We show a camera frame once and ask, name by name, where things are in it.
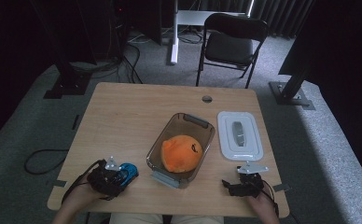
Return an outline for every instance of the black curtain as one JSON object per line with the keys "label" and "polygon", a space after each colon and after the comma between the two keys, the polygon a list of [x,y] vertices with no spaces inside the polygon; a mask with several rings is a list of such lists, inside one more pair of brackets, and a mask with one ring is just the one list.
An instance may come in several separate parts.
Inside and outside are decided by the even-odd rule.
{"label": "black curtain", "polygon": [[316,0],[279,72],[302,73],[320,88],[362,165],[362,0]]}

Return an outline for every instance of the white desk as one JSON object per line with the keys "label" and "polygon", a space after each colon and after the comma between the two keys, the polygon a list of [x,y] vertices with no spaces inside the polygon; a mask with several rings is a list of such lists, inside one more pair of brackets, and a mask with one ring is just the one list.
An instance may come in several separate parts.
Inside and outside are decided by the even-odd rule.
{"label": "white desk", "polygon": [[[247,13],[226,12],[230,15],[248,15],[253,6],[254,0],[249,3]],[[172,64],[177,64],[178,59],[178,25],[198,25],[204,26],[204,21],[215,11],[188,11],[178,10],[178,0],[174,0],[174,37],[172,48]]]}

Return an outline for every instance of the black chair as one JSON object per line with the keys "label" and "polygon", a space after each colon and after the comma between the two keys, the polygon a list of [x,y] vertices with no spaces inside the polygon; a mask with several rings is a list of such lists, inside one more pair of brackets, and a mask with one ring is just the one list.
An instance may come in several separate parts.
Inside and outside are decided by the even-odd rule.
{"label": "black chair", "polygon": [[247,89],[254,72],[260,47],[268,33],[269,27],[265,21],[225,13],[210,15],[204,22],[203,43],[196,86],[199,86],[204,64],[244,71],[240,78],[244,77],[252,64],[245,85]]}

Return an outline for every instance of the tripod base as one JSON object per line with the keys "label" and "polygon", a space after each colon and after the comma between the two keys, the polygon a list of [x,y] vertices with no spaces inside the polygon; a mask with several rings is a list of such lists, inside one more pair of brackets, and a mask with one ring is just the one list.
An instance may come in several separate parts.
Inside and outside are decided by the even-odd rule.
{"label": "tripod base", "polygon": [[78,73],[78,79],[73,86],[64,86],[62,76],[59,76],[52,90],[47,91],[44,99],[61,99],[63,95],[84,95],[91,81],[92,73]]}
{"label": "tripod base", "polygon": [[269,85],[278,105],[301,105],[305,110],[315,110],[313,102],[306,99],[302,89],[299,89],[293,98],[288,99],[282,95],[286,82],[269,82]]}

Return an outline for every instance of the glass baking dish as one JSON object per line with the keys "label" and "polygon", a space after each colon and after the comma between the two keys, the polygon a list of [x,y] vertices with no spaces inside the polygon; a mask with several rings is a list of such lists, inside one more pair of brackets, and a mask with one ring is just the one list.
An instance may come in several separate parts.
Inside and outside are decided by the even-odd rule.
{"label": "glass baking dish", "polygon": [[[186,188],[199,172],[215,133],[216,129],[214,126],[204,119],[184,113],[174,114],[146,155],[146,163],[153,171],[152,176],[171,188]],[[185,134],[195,138],[201,144],[203,150],[197,167],[194,170],[182,174],[168,172],[161,162],[160,154],[162,142],[179,134]]]}

